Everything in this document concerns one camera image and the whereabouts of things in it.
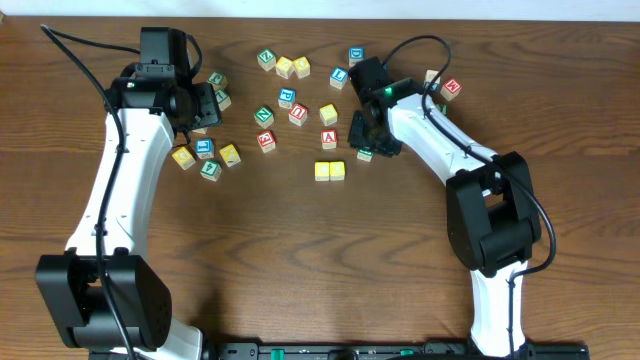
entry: black base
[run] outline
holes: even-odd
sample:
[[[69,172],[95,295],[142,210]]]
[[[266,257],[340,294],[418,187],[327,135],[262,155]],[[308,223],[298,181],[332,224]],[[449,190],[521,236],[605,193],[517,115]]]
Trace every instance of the black base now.
[[[389,360],[411,356],[415,360],[497,359],[478,354],[470,343],[429,341],[424,345],[257,345],[229,343],[218,347],[218,360]],[[90,360],[124,360],[126,355],[89,354]],[[589,348],[579,345],[523,345],[516,359],[589,360]]]

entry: blue block face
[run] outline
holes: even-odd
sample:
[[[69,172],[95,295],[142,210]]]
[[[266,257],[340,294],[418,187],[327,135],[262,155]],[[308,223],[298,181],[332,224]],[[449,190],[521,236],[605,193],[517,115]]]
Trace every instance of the blue block face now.
[[[280,97],[278,97],[278,100],[294,102],[296,100],[296,91],[293,89],[283,88],[282,90],[280,90]]]
[[[345,82],[347,80],[347,71],[337,67],[333,69],[333,73],[331,73],[331,78],[339,82]]]
[[[196,141],[196,153],[209,153],[213,151],[213,141],[211,139],[198,139]]]
[[[349,58],[354,60],[364,60],[364,48],[363,47],[350,48]]]

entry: wooden table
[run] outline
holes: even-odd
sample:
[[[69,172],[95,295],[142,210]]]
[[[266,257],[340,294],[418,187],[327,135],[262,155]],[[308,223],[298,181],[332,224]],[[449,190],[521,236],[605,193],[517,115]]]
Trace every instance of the wooden table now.
[[[198,81],[228,76],[231,107],[210,132],[242,163],[218,183],[168,159],[149,231],[149,262],[174,314],[216,340],[422,342],[464,338],[470,277],[445,233],[444,187],[405,147],[357,161],[346,137],[358,108],[350,86],[329,87],[347,49],[385,56],[433,33],[463,86],[450,118],[499,153],[529,163],[558,234],[547,271],[526,279],[523,326],[533,341],[585,342],[593,359],[637,359],[640,341],[640,25],[469,21],[8,18],[0,28],[0,356],[85,358],[65,348],[34,283],[41,254],[60,254],[84,211],[104,142],[105,112],[87,79],[40,32],[139,46],[141,26],[193,34]],[[284,80],[259,50],[307,56],[309,78]],[[104,86],[137,58],[72,45]],[[439,68],[437,44],[412,44],[395,78]],[[310,108],[302,128],[276,111],[277,151],[263,154],[253,112],[277,109],[281,87]],[[323,151],[320,106],[339,112],[338,149]],[[316,160],[340,159],[344,182],[316,183]],[[548,251],[546,235],[532,263]]]

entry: toy block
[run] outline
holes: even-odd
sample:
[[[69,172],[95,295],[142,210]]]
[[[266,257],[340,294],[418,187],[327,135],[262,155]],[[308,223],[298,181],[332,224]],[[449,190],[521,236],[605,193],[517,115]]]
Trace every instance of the toy block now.
[[[214,72],[209,76],[208,80],[209,84],[213,85],[213,90],[224,90],[227,87],[227,77],[220,74],[219,72]]]
[[[426,88],[427,85],[429,85],[429,83],[431,82],[431,80],[433,80],[434,77],[436,77],[436,75],[438,75],[438,72],[435,70],[427,70],[427,74],[424,76],[424,87]],[[433,86],[431,87],[432,91],[438,91],[438,88],[440,87],[440,78],[438,78],[438,80],[436,80],[435,83],[433,83]]]
[[[322,130],[320,133],[323,149],[335,149],[338,146],[338,133],[335,130]]]
[[[293,89],[282,88],[280,96],[278,96],[278,105],[281,108],[291,109],[296,101],[296,91]]]
[[[280,57],[280,60],[276,63],[276,74],[282,76],[285,79],[288,79],[289,76],[293,73],[293,61],[287,59],[286,57]]]
[[[264,69],[269,71],[276,66],[276,54],[271,49],[264,49],[258,54],[258,64]]]
[[[200,169],[200,175],[202,175],[203,178],[212,181],[218,181],[221,173],[222,168],[220,167],[220,164],[211,160],[205,161],[202,169]]]
[[[218,107],[220,108],[220,111],[224,111],[226,108],[231,106],[231,98],[229,97],[229,94],[224,92],[224,90],[216,91],[216,100],[218,100]]]
[[[329,84],[336,89],[342,90],[344,84],[347,83],[348,78],[347,70],[336,67],[333,69],[331,73],[331,77],[329,78]]]
[[[328,162],[316,162],[316,181],[329,181],[331,177],[330,165]]]
[[[293,60],[293,69],[298,74],[298,79],[311,75],[311,64],[304,56]]]
[[[258,125],[260,125],[260,127],[262,127],[263,129],[268,128],[275,121],[273,112],[271,112],[271,110],[266,106],[258,109],[253,117],[256,119]]]
[[[332,161],[329,163],[329,178],[331,181],[344,180],[344,161]]]
[[[442,115],[447,116],[447,114],[449,113],[449,108],[447,107],[447,105],[445,104],[438,104],[436,105],[438,107],[438,109],[440,110],[440,112],[442,113]]]
[[[172,155],[173,159],[182,167],[182,170],[187,170],[191,165],[196,163],[186,146],[176,150]]]
[[[320,119],[324,126],[329,126],[338,121],[338,112],[333,104],[323,106],[320,108]]]
[[[449,81],[442,85],[442,89],[440,89],[440,95],[443,98],[447,99],[447,101],[453,100],[458,94],[460,94],[460,90],[462,89],[462,85],[456,81],[456,79],[451,78]]]
[[[276,140],[273,138],[271,131],[265,131],[258,135],[258,143],[262,152],[269,152],[276,148]]]
[[[364,48],[352,47],[349,49],[349,66],[355,65],[358,61],[364,60]]]
[[[211,139],[196,140],[196,155],[200,159],[210,159],[213,157],[213,141]]]
[[[306,107],[300,104],[295,104],[293,105],[293,108],[291,108],[291,111],[289,111],[289,121],[298,126],[302,126],[302,124],[307,120],[308,114],[309,110]]]
[[[364,150],[364,149],[358,150],[358,160],[371,162],[372,158],[373,158],[373,153],[371,151],[367,151],[367,150]]]
[[[232,167],[240,162],[240,155],[238,155],[238,151],[233,144],[229,144],[220,149],[220,155],[228,167]]]

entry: yellow block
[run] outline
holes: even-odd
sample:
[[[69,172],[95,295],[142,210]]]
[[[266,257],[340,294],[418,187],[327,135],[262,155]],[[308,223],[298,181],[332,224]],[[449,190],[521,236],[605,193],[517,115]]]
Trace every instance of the yellow block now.
[[[293,72],[293,61],[282,56],[276,63],[276,73],[285,79],[288,79]]]
[[[316,163],[316,181],[329,181],[330,174],[328,162]]]
[[[333,104],[320,108],[320,118],[322,119],[324,126],[329,126],[338,121],[338,112]]]
[[[344,161],[333,161],[329,164],[331,171],[331,180],[344,180],[345,168]]]
[[[309,64],[309,60],[304,56],[293,60],[293,66],[295,67],[296,74],[298,74],[298,78],[303,78],[311,74],[311,64]]]
[[[232,167],[233,165],[240,162],[240,155],[238,154],[238,151],[233,146],[233,144],[227,145],[220,149],[220,155],[222,156],[222,159],[228,167]]]
[[[187,170],[191,165],[196,163],[196,160],[185,146],[178,149],[171,156],[183,170]]]

